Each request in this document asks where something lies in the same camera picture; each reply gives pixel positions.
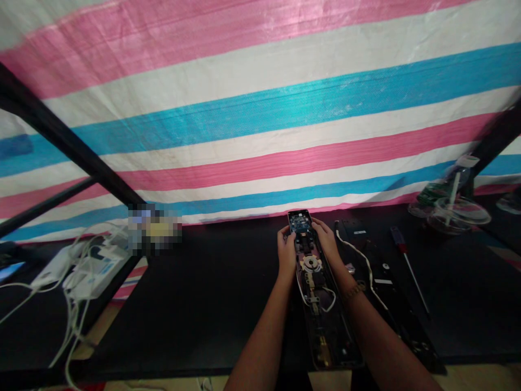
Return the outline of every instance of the hand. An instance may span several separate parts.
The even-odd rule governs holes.
[[[320,246],[322,246],[322,250],[324,251],[324,254],[327,257],[329,263],[338,261],[343,263],[342,258],[340,258],[340,254],[338,253],[338,247],[336,247],[335,234],[333,233],[333,230],[329,228],[323,221],[320,221],[314,217],[312,217],[312,219],[313,222],[311,225],[319,236]]]
[[[293,232],[284,241],[284,234],[289,231],[289,225],[286,225],[277,233],[278,245],[278,277],[285,281],[293,281],[295,268],[297,265],[297,255],[295,253],[295,233]]]

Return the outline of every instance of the plastic bottle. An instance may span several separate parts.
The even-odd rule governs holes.
[[[420,194],[416,197],[416,201],[409,204],[409,213],[416,217],[425,218],[433,211],[434,203],[442,197],[450,196],[456,173],[460,173],[460,182],[458,190],[461,189],[471,176],[471,168],[479,162],[477,157],[471,155],[463,155],[456,163],[447,169],[444,178],[437,179],[428,183]]]

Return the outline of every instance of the black device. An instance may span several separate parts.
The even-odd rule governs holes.
[[[380,313],[382,318],[391,326],[400,339],[409,347],[428,371],[434,374],[446,374],[443,363],[425,333],[422,324],[414,314],[405,294],[396,284],[391,267],[385,262],[378,246],[370,239],[364,222],[350,218],[335,223],[335,231],[340,236],[360,250],[369,261],[373,275],[374,290],[387,306],[387,310],[367,290],[367,297]],[[368,268],[365,259],[353,249],[344,246],[348,259],[354,265],[354,277],[359,280],[368,280]]]
[[[357,368],[363,364],[347,322],[338,288],[323,256],[307,210],[288,213],[295,233],[297,283],[302,295],[309,344],[316,369]]]

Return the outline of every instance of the person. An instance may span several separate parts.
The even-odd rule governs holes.
[[[388,326],[344,267],[331,228],[313,218],[322,250],[335,276],[360,351],[378,387],[384,391],[441,390],[416,356]],[[295,277],[295,233],[277,233],[278,277],[268,303],[228,378],[225,391],[272,391],[277,383],[282,337],[291,285]]]

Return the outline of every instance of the blue stripe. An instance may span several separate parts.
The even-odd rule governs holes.
[[[28,135],[22,134],[0,140],[0,160],[33,152],[33,143]]]
[[[97,154],[142,152],[442,102],[521,84],[521,43],[74,128]],[[13,175],[66,161],[40,135]]]
[[[499,155],[486,166],[480,175],[521,174],[521,155]]]
[[[444,171],[454,162],[440,163],[406,173],[380,176],[351,182],[309,186],[300,189],[285,190],[271,193],[248,194],[238,197],[220,198],[202,201],[186,201],[168,204],[169,210],[177,210],[180,215],[197,215],[258,208],[270,205],[283,205],[315,198],[341,197],[346,194],[367,194],[388,190],[417,182],[435,180],[443,176]],[[484,175],[507,175],[521,173],[521,155],[501,155],[490,165],[491,170]],[[126,218],[128,210],[125,205],[93,210],[67,220],[42,223],[26,228],[20,228],[4,237],[6,241],[28,240],[37,236],[67,229],[85,227],[104,221]]]

